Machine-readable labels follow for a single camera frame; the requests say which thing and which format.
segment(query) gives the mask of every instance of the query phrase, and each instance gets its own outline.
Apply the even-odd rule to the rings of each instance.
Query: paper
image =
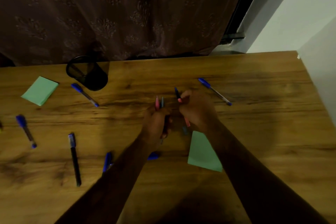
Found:
[[[41,106],[47,101],[57,86],[58,83],[39,76],[21,97]]]
[[[221,172],[222,164],[207,137],[200,132],[192,133],[188,164]]]

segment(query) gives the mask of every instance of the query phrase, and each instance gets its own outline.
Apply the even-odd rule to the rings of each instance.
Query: brown curtain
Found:
[[[16,65],[208,55],[237,0],[1,0],[0,53]]]

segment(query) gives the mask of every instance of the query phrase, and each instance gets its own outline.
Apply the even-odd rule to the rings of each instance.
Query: black mesh pen holder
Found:
[[[89,90],[101,90],[108,81],[107,74],[90,56],[78,56],[66,65],[68,76],[75,78]]]

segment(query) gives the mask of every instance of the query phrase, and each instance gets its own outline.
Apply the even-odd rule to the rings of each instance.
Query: wooden desk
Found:
[[[249,222],[225,173],[187,164],[191,136],[181,130],[174,87],[207,91],[221,121],[267,167],[336,223],[336,134],[296,52],[111,62],[109,83],[90,95],[70,87],[65,65],[0,68],[0,222],[53,223],[102,174],[104,156],[137,136],[156,95],[174,109],[175,128],[158,160],[149,161],[120,223],[179,218],[209,223]],[[20,96],[38,76],[59,82],[39,107]],[[197,81],[206,78],[232,101],[226,106]],[[26,116],[38,147],[15,116]],[[82,175],[76,187],[67,135],[74,132]]]

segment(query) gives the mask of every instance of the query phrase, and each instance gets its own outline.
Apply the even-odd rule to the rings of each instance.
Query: black pen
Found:
[[[76,176],[76,183],[77,187],[81,186],[81,174],[79,172],[79,165],[78,165],[78,159],[77,159],[77,153],[76,153],[76,140],[74,133],[71,133],[68,135],[69,142],[70,142],[70,150],[71,150],[71,156],[72,156],[72,162],[73,162],[73,168],[75,170],[75,176]]]

